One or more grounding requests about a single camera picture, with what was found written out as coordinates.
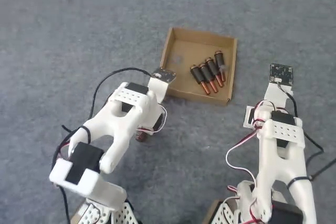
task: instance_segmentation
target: gray carpet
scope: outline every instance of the gray carpet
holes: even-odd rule
[[[318,169],[336,151],[335,14],[336,0],[0,0],[1,223],[65,223],[61,194],[48,181],[65,136],[60,125],[85,121],[107,73],[154,70],[171,26],[238,38],[234,96],[227,107],[167,98],[165,129],[145,144],[132,140],[106,176],[127,190],[144,224],[201,223],[214,199],[229,196],[226,185],[249,178],[223,155],[249,132],[245,106],[263,98],[271,62],[294,66],[299,114],[327,150],[309,170]],[[122,81],[148,79],[128,72],[107,81],[97,109]],[[306,146],[307,155],[316,151]],[[257,140],[232,162],[256,173]],[[313,183],[318,223],[336,219],[335,172]],[[72,214],[82,199],[68,198]]]

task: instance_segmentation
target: cardboard box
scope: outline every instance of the cardboard box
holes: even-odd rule
[[[214,53],[221,50],[224,54],[226,82],[218,87],[218,93],[212,90],[206,95],[190,73],[190,67],[199,65],[208,57],[214,59]],[[168,88],[167,94],[191,101],[226,105],[232,97],[237,52],[237,39],[221,36],[207,31],[194,31],[183,28],[171,28],[162,53],[160,67],[174,71],[176,80]]]

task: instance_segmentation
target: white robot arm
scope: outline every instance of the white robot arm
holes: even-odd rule
[[[111,213],[121,210],[127,198],[126,191],[104,181],[100,172],[113,172],[135,132],[143,130],[152,135],[161,130],[166,117],[161,102],[174,79],[175,73],[158,69],[148,86],[123,82],[97,115],[86,121],[70,138],[69,159],[56,161],[49,175],[50,181],[84,196],[100,212],[104,209]],[[90,142],[105,135],[113,137],[113,144],[104,153]],[[98,220],[106,222],[100,215]]]
[[[255,107],[248,106],[244,120],[244,127],[254,131],[243,142],[255,135],[259,138],[259,173],[256,179],[252,174],[256,183],[242,181],[237,188],[229,186],[235,196],[222,202],[212,221],[204,223],[317,223],[304,159],[302,120],[285,109],[291,86],[292,68],[272,64],[264,100]],[[272,188],[276,180],[287,185],[295,206],[287,204],[282,193]]]

